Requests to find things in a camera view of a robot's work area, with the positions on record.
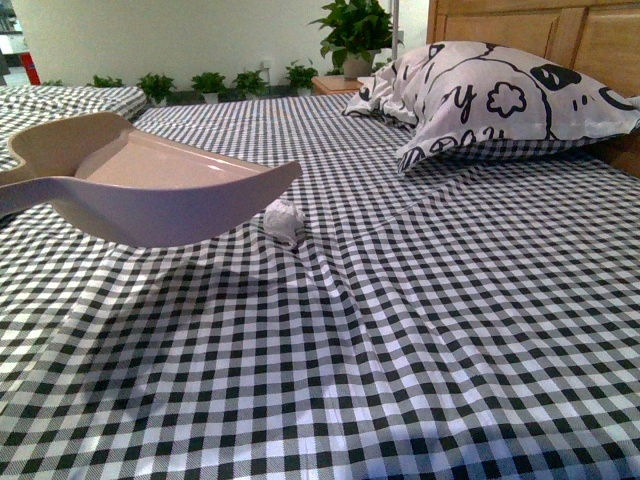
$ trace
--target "white pillowcase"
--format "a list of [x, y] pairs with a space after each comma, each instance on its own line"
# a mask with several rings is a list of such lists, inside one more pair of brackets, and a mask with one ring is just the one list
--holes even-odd
[[415, 127], [400, 171], [434, 157], [542, 155], [630, 133], [640, 111], [596, 80], [520, 50], [441, 42], [379, 70], [345, 114]]

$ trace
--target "wall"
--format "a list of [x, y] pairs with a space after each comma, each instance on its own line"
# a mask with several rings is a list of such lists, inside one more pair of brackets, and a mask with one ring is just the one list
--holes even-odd
[[398, 46], [398, 55], [425, 44], [428, 18], [429, 0], [400, 0], [398, 24], [404, 31], [404, 44]]
[[[229, 83], [237, 73], [259, 68], [266, 58], [272, 61], [274, 85], [286, 83], [285, 66], [296, 59], [306, 64], [310, 58], [325, 73], [331, 61], [320, 56], [320, 41], [328, 31], [308, 23], [324, 16], [321, 6], [326, 3], [329, 0], [13, 0], [13, 7], [43, 80], [83, 85], [98, 74], [135, 84], [154, 72], [188, 89], [191, 77], [203, 71], [218, 71]], [[407, 46], [424, 43], [423, 10], [428, 10], [428, 1], [402, 1], [400, 25]], [[383, 52], [378, 59], [387, 56]]]

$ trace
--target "floor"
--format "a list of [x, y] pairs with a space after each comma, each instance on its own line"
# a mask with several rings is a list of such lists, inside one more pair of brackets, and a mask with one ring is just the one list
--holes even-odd
[[27, 77], [24, 67], [9, 67], [11, 72], [4, 76], [4, 81], [8, 87], [17, 87], [18, 85], [29, 85], [29, 77]]

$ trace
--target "black and white gingham sheet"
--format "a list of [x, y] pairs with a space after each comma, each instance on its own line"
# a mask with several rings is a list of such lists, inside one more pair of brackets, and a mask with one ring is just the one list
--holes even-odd
[[171, 249], [3, 220], [3, 478], [640, 477], [640, 182], [582, 154], [398, 175], [410, 134], [346, 100], [137, 122], [301, 162], [294, 251], [261, 215]]

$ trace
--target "dustpan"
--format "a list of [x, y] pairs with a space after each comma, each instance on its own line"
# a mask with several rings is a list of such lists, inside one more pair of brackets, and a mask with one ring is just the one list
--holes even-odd
[[40, 203], [80, 230], [140, 247], [218, 236], [278, 198], [302, 173], [268, 168], [137, 130], [114, 113], [28, 128], [9, 139], [0, 216]]

